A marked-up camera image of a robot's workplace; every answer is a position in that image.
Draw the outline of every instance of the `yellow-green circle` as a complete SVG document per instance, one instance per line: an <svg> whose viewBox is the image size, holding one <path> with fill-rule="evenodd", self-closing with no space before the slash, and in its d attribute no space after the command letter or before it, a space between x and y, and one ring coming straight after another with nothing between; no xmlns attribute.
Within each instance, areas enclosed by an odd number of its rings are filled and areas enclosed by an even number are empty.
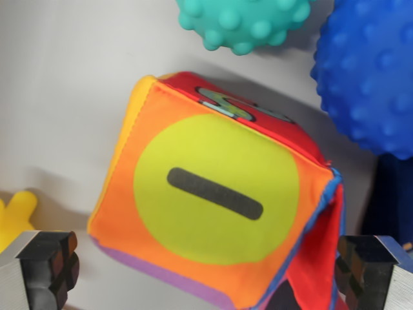
<svg viewBox="0 0 413 310"><path fill-rule="evenodd" d="M251 220L178 189L167 181L185 169L261 203ZM290 151L215 114L181 120L158 134L134 175L137 209L146 228L168 250L206 264L258 262L287 237L299 197Z"/></svg>

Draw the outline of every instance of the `purple fabric edge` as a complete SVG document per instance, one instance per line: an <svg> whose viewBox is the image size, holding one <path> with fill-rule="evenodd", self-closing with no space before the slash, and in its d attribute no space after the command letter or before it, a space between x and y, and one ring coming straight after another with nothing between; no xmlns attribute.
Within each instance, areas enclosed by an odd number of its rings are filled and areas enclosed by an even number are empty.
<svg viewBox="0 0 413 310"><path fill-rule="evenodd" d="M172 271L169 271L167 269L158 267L152 263L141 260L140 258L136 258L132 255L123 253L115 249L104 247L100 245L99 241L92 236L91 239L101 251L117 260L118 262L121 262L122 264L137 269L138 271L142 271L146 274L149 274L150 276L153 276L154 278L178 287L192 295L200 297L207 302L218 306L222 310L235 309L235 306L232 303L231 299L229 299L227 295L216 289L207 287L202 283L181 276L180 274L173 273Z"/></svg>

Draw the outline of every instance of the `stitched seam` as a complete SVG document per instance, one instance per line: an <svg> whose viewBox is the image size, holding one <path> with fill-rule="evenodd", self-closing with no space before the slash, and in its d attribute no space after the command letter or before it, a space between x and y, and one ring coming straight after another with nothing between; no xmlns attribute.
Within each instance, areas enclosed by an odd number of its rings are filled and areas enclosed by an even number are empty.
<svg viewBox="0 0 413 310"><path fill-rule="evenodd" d="M115 163L115 165L114 165L113 173L112 173L112 175L110 176L110 179L109 179L109 182L108 182L108 186L106 187L106 191L105 191L105 193L103 194L103 197L102 197L102 201L101 201L101 203L99 204L99 206L97 207L96 214L97 214L97 212L100 210L102 204L104 204L104 202L105 202L105 200L106 200L106 196L107 196L107 194L108 194L108 190L109 190L109 188L110 188L110 186L111 186L111 184L112 184L112 181L113 181L113 179L114 179L114 174L115 174L115 172L116 172L117 166L119 165L119 162L121 161L121 156L123 155L123 151L125 150L125 147L126 147L126 145L128 144L128 142L129 142L131 133L134 131L134 129L135 129L135 127L136 127L137 119L138 119L138 117L141 115L142 110L143 110L143 108L145 107L145 105L146 105L146 103L147 103L147 101L148 101L149 94L151 93L151 90L153 89L153 87L155 86L156 83L157 83L156 81L153 82L152 85L150 86L150 88L148 89L148 94L146 95L145 101L143 102L142 107L141 107L141 109L139 110L139 112L136 114L136 117L135 117L135 120L134 120L134 124L133 124L132 128L129 130L128 137L127 137L126 140L125 140L125 144L123 145L123 147L122 147L122 149L121 149L121 151L120 151L120 153L119 153L119 158L117 159L117 161L116 161L116 163Z"/></svg>

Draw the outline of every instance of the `black gripper pad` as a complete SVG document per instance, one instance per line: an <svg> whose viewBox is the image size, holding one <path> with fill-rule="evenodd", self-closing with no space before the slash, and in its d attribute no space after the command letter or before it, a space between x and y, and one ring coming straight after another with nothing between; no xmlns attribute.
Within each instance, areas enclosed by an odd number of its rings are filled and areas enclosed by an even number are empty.
<svg viewBox="0 0 413 310"><path fill-rule="evenodd" d="M382 310L398 261L375 236L342 236L335 278L350 310Z"/></svg>
<svg viewBox="0 0 413 310"><path fill-rule="evenodd" d="M61 310L79 276L74 232L39 232L19 253L30 310Z"/></svg>

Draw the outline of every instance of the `toy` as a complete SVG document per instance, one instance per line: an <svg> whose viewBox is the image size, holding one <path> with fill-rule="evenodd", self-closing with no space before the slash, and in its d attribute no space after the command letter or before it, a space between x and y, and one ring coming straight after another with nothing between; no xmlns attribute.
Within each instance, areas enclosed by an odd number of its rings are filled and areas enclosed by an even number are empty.
<svg viewBox="0 0 413 310"><path fill-rule="evenodd" d="M25 231L0 254L1 310L61 310L79 276L74 232Z"/></svg>
<svg viewBox="0 0 413 310"><path fill-rule="evenodd" d="M181 72L134 89L88 232L220 309L259 309L285 276L327 310L342 211L340 175L294 121Z"/></svg>
<svg viewBox="0 0 413 310"><path fill-rule="evenodd" d="M287 31L310 15L313 0L177 0L179 24L195 30L207 50L229 47L236 55L281 45Z"/></svg>
<svg viewBox="0 0 413 310"><path fill-rule="evenodd" d="M336 0L312 77L338 131L374 154L413 156L413 1Z"/></svg>
<svg viewBox="0 0 413 310"><path fill-rule="evenodd" d="M36 205L36 196L28 191L14 194L7 206L0 200L0 253L23 231L34 229L29 219Z"/></svg>

